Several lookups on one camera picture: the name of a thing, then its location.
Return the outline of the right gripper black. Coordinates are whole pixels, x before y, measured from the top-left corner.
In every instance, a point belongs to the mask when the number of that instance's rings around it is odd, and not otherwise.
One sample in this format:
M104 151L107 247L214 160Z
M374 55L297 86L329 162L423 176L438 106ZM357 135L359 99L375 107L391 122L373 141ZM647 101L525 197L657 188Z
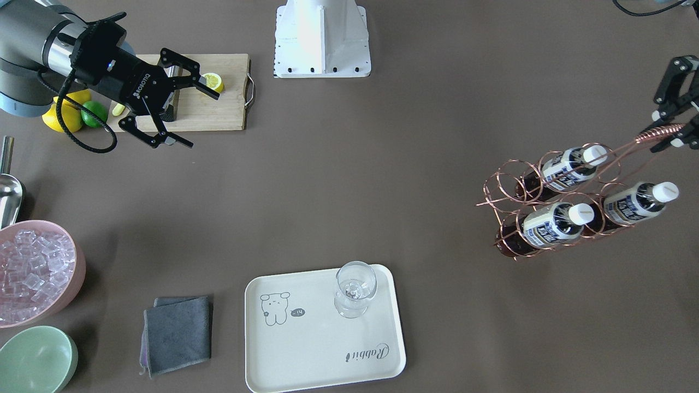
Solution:
M193 142L170 132L158 115L167 109L173 92L194 87L211 99L219 92L206 85L200 74L199 62L168 48L160 50L159 65L150 64L122 49L126 30L117 24L124 13L107 19L88 22L84 32L75 38L70 65L75 77L101 95L124 104L135 115L155 114L156 131L148 134L138 128L137 117L127 115L119 121L122 131L136 137L152 148L181 144L194 147ZM179 67L187 75L167 77L164 69Z

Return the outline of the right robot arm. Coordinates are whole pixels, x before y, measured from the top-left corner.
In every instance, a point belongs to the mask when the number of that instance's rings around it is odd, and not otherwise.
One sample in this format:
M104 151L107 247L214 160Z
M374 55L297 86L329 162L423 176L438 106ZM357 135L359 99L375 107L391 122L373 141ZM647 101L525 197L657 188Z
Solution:
M165 127L168 102L190 87L212 99L219 93L207 87L199 63L180 53L162 48L157 64L133 54L119 24L125 16L87 22L58 1L3 1L2 110L34 117L54 106L61 130L75 144L95 153L112 151L116 140L106 148L91 147L63 121L62 104L77 84L125 105L129 114L119 121L120 129L145 144L192 147Z

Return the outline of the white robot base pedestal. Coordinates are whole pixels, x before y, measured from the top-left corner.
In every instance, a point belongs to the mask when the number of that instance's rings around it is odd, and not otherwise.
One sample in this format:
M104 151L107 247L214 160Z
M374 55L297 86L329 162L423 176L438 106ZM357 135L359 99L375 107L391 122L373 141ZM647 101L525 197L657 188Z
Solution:
M275 15L275 78L371 74L366 10L355 1L287 1Z

